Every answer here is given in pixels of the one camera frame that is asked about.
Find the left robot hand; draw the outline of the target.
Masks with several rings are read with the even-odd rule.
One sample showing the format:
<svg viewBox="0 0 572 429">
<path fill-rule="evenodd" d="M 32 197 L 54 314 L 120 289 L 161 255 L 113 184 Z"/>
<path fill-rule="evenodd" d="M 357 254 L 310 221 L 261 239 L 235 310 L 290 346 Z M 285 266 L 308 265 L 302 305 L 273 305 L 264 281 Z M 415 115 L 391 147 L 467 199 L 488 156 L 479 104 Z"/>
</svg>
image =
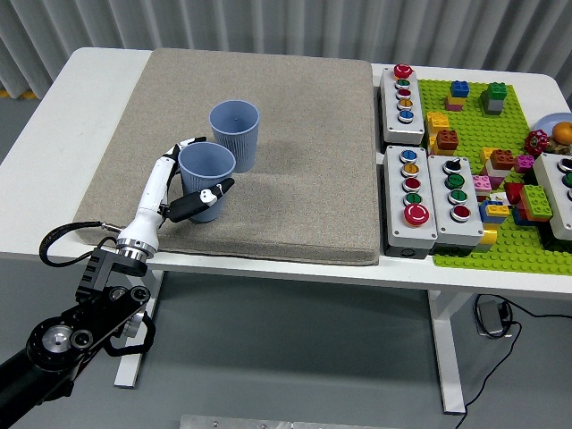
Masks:
<svg viewBox="0 0 572 429">
<path fill-rule="evenodd" d="M 166 219 L 173 223 L 216 219 L 234 184 L 235 164 L 229 149 L 206 138 L 176 144 L 156 161 L 134 220 L 118 236 L 118 248 L 152 255 L 159 249 L 157 232 Z"/>
</svg>

